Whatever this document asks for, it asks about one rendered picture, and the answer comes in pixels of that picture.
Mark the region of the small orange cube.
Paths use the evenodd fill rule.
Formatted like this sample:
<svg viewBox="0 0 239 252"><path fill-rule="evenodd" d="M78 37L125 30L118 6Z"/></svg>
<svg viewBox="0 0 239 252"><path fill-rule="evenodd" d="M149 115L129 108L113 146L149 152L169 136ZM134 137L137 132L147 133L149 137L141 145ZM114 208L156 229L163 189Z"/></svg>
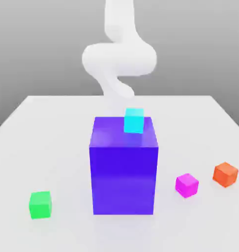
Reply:
<svg viewBox="0 0 239 252"><path fill-rule="evenodd" d="M239 170L227 162L221 163L214 168L213 180L223 187L229 187L236 182Z"/></svg>

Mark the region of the small green cube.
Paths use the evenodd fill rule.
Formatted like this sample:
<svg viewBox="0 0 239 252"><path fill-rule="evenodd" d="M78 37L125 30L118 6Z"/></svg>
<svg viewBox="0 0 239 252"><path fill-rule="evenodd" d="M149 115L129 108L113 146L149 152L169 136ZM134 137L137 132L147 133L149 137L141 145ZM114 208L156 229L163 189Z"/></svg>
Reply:
<svg viewBox="0 0 239 252"><path fill-rule="evenodd" d="M52 199L49 191L32 192L29 201L31 218L49 218L52 212Z"/></svg>

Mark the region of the small cyan cube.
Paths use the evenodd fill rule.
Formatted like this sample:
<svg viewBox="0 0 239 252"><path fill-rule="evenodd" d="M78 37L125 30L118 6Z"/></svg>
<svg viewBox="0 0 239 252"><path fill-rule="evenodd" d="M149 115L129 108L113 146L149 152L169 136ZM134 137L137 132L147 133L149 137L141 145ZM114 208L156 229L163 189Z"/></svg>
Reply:
<svg viewBox="0 0 239 252"><path fill-rule="evenodd" d="M124 116L124 132L142 134L144 131L143 108L126 108Z"/></svg>

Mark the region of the large purple box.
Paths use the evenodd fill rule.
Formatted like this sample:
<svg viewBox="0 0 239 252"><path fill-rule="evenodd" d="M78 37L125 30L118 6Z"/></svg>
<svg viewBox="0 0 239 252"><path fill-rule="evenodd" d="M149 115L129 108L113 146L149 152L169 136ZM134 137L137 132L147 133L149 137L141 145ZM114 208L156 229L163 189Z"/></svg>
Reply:
<svg viewBox="0 0 239 252"><path fill-rule="evenodd" d="M95 215L151 215L158 143L150 117L142 134L125 133L122 117L95 117L90 139Z"/></svg>

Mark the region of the small magenta cube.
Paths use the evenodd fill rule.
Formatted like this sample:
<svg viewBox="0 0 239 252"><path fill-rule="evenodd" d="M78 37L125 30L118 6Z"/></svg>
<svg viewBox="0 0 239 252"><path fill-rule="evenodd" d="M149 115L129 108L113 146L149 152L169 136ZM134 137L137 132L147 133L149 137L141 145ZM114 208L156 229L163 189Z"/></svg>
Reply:
<svg viewBox="0 0 239 252"><path fill-rule="evenodd" d="M184 198L195 195L198 191L199 181L190 173L183 174L176 178L175 189Z"/></svg>

